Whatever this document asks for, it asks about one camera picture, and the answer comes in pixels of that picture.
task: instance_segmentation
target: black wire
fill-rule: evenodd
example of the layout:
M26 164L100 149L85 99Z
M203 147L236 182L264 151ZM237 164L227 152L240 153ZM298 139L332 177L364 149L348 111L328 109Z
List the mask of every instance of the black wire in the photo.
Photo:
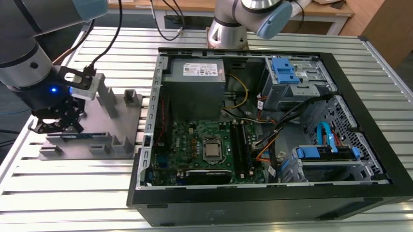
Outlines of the black wire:
M293 2L296 3L296 5L299 6L300 8L300 11L302 11L302 14L300 14L300 22L298 24L298 29L293 31L293 33L296 33L299 31L299 29L302 28L302 25L303 25L303 8L300 6L300 4L296 2L296 0L293 0Z
M176 33L176 35L175 35L175 37L173 38L171 38L171 39L168 39L167 37L164 37L164 35L161 34L161 31L160 31L160 29L158 29L158 25L157 25L157 20L156 20L156 15L154 15L154 10L153 10L153 2L152 2L152 0L149 0L149 7L150 7L150 11L152 11L152 17L153 17L153 20L154 20L154 26L156 26L156 30L157 30L157 33L158 33L158 35L160 35L160 37L164 39L164 40L167 40L167 41L173 41L176 38L177 38L177 36L180 35L180 33Z
M56 65L57 63L61 62L61 60L64 58L66 58L66 56L80 47L80 45L82 44L82 42L85 41L86 37L89 36L92 30L93 30L93 26L94 26L94 19L90 21L90 24L89 24L89 28L88 30L85 31L78 43L74 45L74 47L72 47L69 50L66 50L60 57L57 57L57 59L53 61L53 65Z
M239 107L236 107L236 110L239 111L239 113L243 115L243 117L247 117L245 113L243 112L243 110L240 109L241 105Z
M267 136L264 139L261 139L255 145L259 145L261 143L264 143L265 141L268 141L269 139L272 139L276 136L277 130L281 128L281 125L291 121L293 118L296 118L304 111L306 107L312 104L314 102L318 101L323 101L323 100L330 100L334 96L336 95L336 93L331 93L331 94L326 94L322 95L319 97L312 97L308 98L307 100L304 100L302 103L299 103L296 106L293 106L284 114L283 116L279 118L275 126L273 126L273 133Z
M114 43L114 40L117 39L117 35L118 35L118 32L120 32L120 28L121 28L121 22L122 22L122 6L121 6L121 0L117 0L118 2L118 26L117 26L117 30L116 30L116 33L114 33L114 36L112 38L112 41L109 43L109 46L105 48L104 52L93 59L93 61L90 62L90 68L93 69L94 68L94 63L97 62L97 60L106 54L106 52L109 51L113 43Z
M176 8L177 8L180 14L177 14L176 10L175 10L173 7L167 3L165 0L161 0L161 1L163 1L163 3L172 9L172 11L175 11L175 14L180 17L180 20L181 20L181 27L183 27L183 29L185 29L185 20L184 20L183 13L181 13L181 10L180 10L180 7L179 7L176 1L173 0L173 3L175 3L175 6L176 6Z
M14 141L15 141L15 139L6 140L6 141L1 142L0 145L9 143L9 142L14 142Z
M6 133L6 134L19 134L18 131L14 131L14 130L2 130L0 129L0 133Z
M183 26L183 29L187 29L187 27L185 27L185 18L184 18L184 16L183 16L183 13L181 13L180 7L179 7L179 5L177 5L176 1L175 1L175 0L172 0L172 1L173 1L173 3L175 3L175 6L177 7L177 10L179 10L179 13L180 13L180 18L181 18L181 26Z
M9 143L3 143L3 144L0 145L0 147L9 146L9 145L11 145L13 143L14 143L14 141L10 141Z

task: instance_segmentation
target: connector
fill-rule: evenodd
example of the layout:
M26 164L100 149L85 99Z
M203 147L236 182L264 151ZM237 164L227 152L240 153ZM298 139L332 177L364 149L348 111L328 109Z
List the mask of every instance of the connector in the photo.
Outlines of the connector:
M177 35L181 35L181 34L183 34L183 27L180 27L177 30Z

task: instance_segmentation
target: wire bundle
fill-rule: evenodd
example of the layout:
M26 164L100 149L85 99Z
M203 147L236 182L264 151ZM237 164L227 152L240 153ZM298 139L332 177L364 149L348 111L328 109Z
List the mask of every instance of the wire bundle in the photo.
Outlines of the wire bundle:
M326 101L328 99L331 99L335 96L335 94L326 94L322 95L319 97L314 97L314 98L308 98L307 100L304 100L302 103L299 103L295 107L292 107L284 114L283 116L279 118L275 126L273 126L273 133L269 134L265 138L263 138L260 141L256 142L255 146L263 144L265 141L269 141L267 143L267 145L263 147L263 149L260 150L255 160L257 161L265 161L269 162L269 160L267 159L260 159L260 155L263 154L263 152L267 150L267 148L271 146L271 144L275 142L276 136L277 136L277 132L281 129L281 125L284 123L287 123L288 121L291 121L293 118L299 117L299 115L303 113L303 111L306 110L307 106L318 101Z

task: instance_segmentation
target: orange wire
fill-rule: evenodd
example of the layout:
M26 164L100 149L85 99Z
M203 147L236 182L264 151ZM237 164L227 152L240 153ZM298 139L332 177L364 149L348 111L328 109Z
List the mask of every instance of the orange wire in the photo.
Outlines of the orange wire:
M264 162L269 162L269 159L261 159L260 155L263 154L263 152L267 150L267 148L271 146L271 144L275 142L276 137L268 142L268 144L264 146L263 150L259 152L257 156L255 157L256 161L264 161Z
M263 119L260 118L260 112L261 112L261 110L257 111L257 114L256 114L257 121L265 122L265 120L263 120Z

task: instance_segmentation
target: cable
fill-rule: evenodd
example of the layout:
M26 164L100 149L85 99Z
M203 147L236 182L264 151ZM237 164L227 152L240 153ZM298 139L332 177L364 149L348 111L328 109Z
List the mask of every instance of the cable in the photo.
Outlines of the cable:
M239 113L243 115L243 117L247 117L247 115L244 114L243 110L237 107L236 110L239 111Z
M264 146L264 148L260 150L257 156L255 157L256 161L263 161L263 162L271 162L269 159L261 159L260 155L263 154L264 150L267 150L267 148L271 146L271 144L275 142L276 137L268 142L268 144Z
M1 143L1 144L0 144L0 147L9 146L9 145L11 145L13 143L14 143L14 141L10 141L10 142L7 142L7 143Z
M260 122L260 121L252 120L252 119L245 118L245 117L237 117L236 115L233 115L229 111L227 111L224 109L221 111L225 112L225 114L229 115L235 119L244 120L244 121L251 121L251 122L256 122L256 123L265 123L265 122Z
M114 36L112 38L112 41L109 43L109 46L105 48L105 50L102 51L102 53L92 60L90 62L90 69L94 69L94 63L97 62L97 60L106 54L106 52L109 51L109 49L112 48L112 45L114 43L114 40L117 39L117 35L118 35L118 32L120 32L120 28L121 28L121 22L122 22L122 6L121 6L121 0L117 0L118 2L118 26L117 26L117 30L116 30L116 33L114 33Z
M19 134L18 131L14 131L14 130L2 130L0 129L0 133L6 133L6 134Z
M156 15L154 15L154 9L153 9L153 2L152 2L152 0L149 0L149 9L150 9L150 12L152 12L152 17L153 17L153 20L154 20L154 26L156 26L156 30L157 30L157 32L158 32L158 35L161 36L161 38L163 38L164 40L167 40L167 41L173 41L173 40L177 38L177 36L181 34L183 28L179 28L177 33L176 33L176 35L175 35L173 38L168 39L167 37L164 37L164 35L161 34L161 31L160 31L160 29L158 29L158 25L157 25L157 20L156 20Z
M299 24L298 24L298 29L292 32L292 33L296 33L296 32L299 31L299 29L302 28L302 25L303 25L303 8L302 8L302 6L300 6L300 4L298 3L296 0L293 0L293 2L295 2L296 5L299 6L300 12L302 12L302 14L300 14L300 22L299 22Z
M185 20L184 20L183 13L181 13L181 10L180 10L180 7L179 7L176 1L172 0L180 14L177 14L176 10L175 10L173 7L167 3L165 0L161 0L161 1L163 1L163 3L175 11L175 14L180 17L180 20L181 20L181 27L183 27L183 29L185 29L185 28L187 28L187 27L185 27Z
M265 120L263 120L263 119L260 118L260 113L261 113L261 110L257 111L257 114L256 114L257 121L265 122Z
M245 103L245 101L247 101L247 87L245 87L244 83L239 80L237 77L235 77L232 74L225 74L225 75L232 77L239 82L239 84L243 86L243 88L244 88L244 100L241 101L241 103L239 103L237 105L228 106L228 107L223 108L224 110L229 110L229 109L237 108L239 106L241 106Z
M288 122L289 120L292 120L293 118L296 118L304 111L306 107L318 102L318 101L327 101L330 100L334 96L336 95L336 93L331 93L331 94L324 94L319 97L312 97L308 98L307 100L304 100L302 103L299 103L296 106L293 106L284 114L283 116L279 118L275 127L273 127L273 133L267 136L265 138L263 138L260 141L256 142L255 146L257 146L259 144L264 143L265 141L268 141L273 136L276 136L277 130L280 129L283 123Z
M14 112L6 112L6 113L0 113L0 115L14 115L14 114L19 114L25 111L29 111L30 109L25 109L25 110L19 110L19 111L14 111Z
M6 144L9 142L14 142L14 141L15 141L15 139L6 140L6 141L1 142L0 145Z
M69 48L52 62L53 65L58 64L64 58L66 58L66 56L80 47L80 45L82 44L82 42L85 41L86 37L89 36L92 30L93 30L93 26L94 26L94 19L92 20L90 22L90 25L89 25L89 28L86 30L86 32L84 33L78 43L72 47Z

